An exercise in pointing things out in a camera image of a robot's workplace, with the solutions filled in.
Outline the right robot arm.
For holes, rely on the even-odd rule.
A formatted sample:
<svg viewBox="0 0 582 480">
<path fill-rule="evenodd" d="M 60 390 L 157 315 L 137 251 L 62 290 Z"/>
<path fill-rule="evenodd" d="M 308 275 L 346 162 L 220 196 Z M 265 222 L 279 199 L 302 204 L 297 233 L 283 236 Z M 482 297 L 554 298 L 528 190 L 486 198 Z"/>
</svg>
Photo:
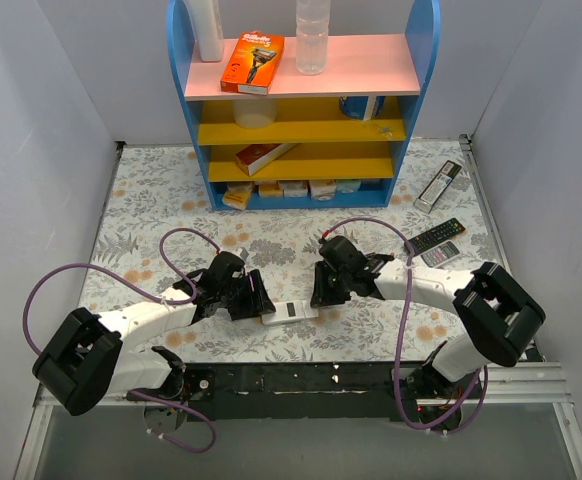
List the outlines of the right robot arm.
<svg viewBox="0 0 582 480">
<path fill-rule="evenodd" d="M 313 308 L 342 305 L 356 295 L 457 314 L 465 333 L 437 347 L 412 375 L 435 397 L 450 395 L 461 379 L 490 363 L 515 366 L 546 320 L 543 308 L 496 263 L 448 271 L 409 266 L 391 255 L 363 254 L 343 236 L 320 244 Z"/>
</svg>

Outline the white remote control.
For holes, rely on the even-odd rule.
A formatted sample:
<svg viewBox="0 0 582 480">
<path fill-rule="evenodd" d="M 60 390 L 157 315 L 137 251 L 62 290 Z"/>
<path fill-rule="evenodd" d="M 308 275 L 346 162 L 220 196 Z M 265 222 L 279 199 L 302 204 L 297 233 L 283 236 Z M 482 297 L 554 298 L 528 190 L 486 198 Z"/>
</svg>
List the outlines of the white remote control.
<svg viewBox="0 0 582 480">
<path fill-rule="evenodd" d="M 319 317 L 319 310 L 310 306 L 307 300 L 274 303 L 274 312 L 261 315 L 265 326 L 278 326 Z"/>
</svg>

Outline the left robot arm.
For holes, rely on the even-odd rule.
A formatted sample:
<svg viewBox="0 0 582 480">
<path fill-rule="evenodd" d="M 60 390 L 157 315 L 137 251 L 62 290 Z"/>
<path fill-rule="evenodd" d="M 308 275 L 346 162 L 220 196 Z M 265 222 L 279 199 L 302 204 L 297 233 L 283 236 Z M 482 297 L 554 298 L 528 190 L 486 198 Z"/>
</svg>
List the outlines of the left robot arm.
<svg viewBox="0 0 582 480">
<path fill-rule="evenodd" d="M 109 394 L 176 399 L 185 388 L 184 362 L 164 347 L 137 348 L 220 309 L 233 320 L 275 311 L 259 270 L 247 271 L 244 260 L 227 251 L 150 301 L 100 313 L 73 310 L 38 355 L 33 375 L 73 416 Z"/>
</svg>

